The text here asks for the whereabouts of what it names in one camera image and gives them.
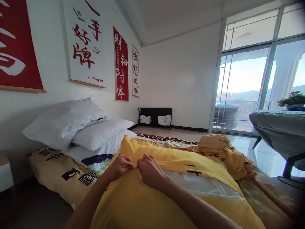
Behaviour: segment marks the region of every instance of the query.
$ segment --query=sky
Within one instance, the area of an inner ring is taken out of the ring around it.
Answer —
[[[231,93],[241,93],[252,90],[259,91],[261,88],[261,82],[264,74],[266,59],[267,57],[260,57],[255,59],[232,62],[231,72],[230,72],[231,63],[227,63],[225,68],[223,86],[222,86],[222,79],[223,79],[224,68],[220,69],[220,77],[219,77],[217,92],[218,93],[221,92],[221,87],[223,87],[222,88],[223,92],[226,92],[228,87],[228,92]],[[276,64],[274,61],[268,88],[272,88],[275,70],[276,70]],[[302,56],[302,59],[299,62],[293,87],[304,84],[305,84],[305,54]]]

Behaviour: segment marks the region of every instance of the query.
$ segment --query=building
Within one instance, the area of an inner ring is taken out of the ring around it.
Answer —
[[[217,97],[216,97],[216,102],[220,102],[220,97],[221,97],[221,101],[225,101],[225,100],[231,100],[231,92],[225,93],[223,92],[221,93],[217,93]]]

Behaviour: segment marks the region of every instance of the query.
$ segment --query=polka dot fabric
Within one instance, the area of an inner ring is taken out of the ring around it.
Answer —
[[[156,136],[156,135],[141,134],[141,133],[136,133],[136,134],[137,134],[138,137],[145,137],[145,138],[151,138],[151,139],[158,139],[158,140],[170,141],[170,142],[174,142],[174,143],[184,143],[184,144],[195,144],[195,145],[198,145],[197,142],[189,142],[189,141],[181,140],[181,139],[177,139],[177,138],[160,137],[160,136]]]

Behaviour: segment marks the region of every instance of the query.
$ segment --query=glass pane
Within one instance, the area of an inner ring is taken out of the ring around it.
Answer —
[[[262,21],[234,28],[231,48],[272,40],[276,18],[277,17],[271,17]]]
[[[258,22],[258,21],[261,21],[261,20],[264,20],[264,19],[268,19],[270,17],[276,17],[278,12],[279,12],[279,10],[275,10],[275,11],[260,14],[258,16],[251,17],[251,18],[239,21],[239,22],[235,22],[234,28],[237,28],[237,27],[240,27],[240,26],[243,26],[243,25],[248,25],[250,23]]]
[[[228,29],[233,29],[234,23],[229,24]]]
[[[290,5],[290,6],[286,6],[285,9],[284,9],[284,13],[288,13],[290,11],[297,10],[299,8],[302,8],[302,4],[300,4],[300,3],[293,4],[293,5]]]
[[[220,70],[213,127],[252,132],[268,48],[227,56]]]
[[[275,101],[291,91],[305,93],[305,40],[276,47],[264,109],[286,109]]]
[[[222,50],[225,50],[225,48],[226,48],[226,42],[227,42],[227,31],[225,31],[225,36],[224,36],[224,40],[223,40],[223,47],[222,47]]]
[[[298,9],[283,14],[278,38],[305,33],[304,10]]]
[[[232,34],[233,34],[233,29],[227,31],[225,50],[231,49]]]

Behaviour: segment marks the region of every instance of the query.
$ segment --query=black metal rack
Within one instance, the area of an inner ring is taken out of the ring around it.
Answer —
[[[139,119],[138,123],[139,125],[145,125],[145,126],[154,126],[154,127],[163,127],[163,128],[169,128],[171,130],[172,128],[172,109],[171,108],[138,108],[139,110]],[[152,122],[151,124],[145,124],[140,122],[140,116],[151,116]],[[171,116],[171,124],[170,126],[162,126],[158,123],[158,116]]]

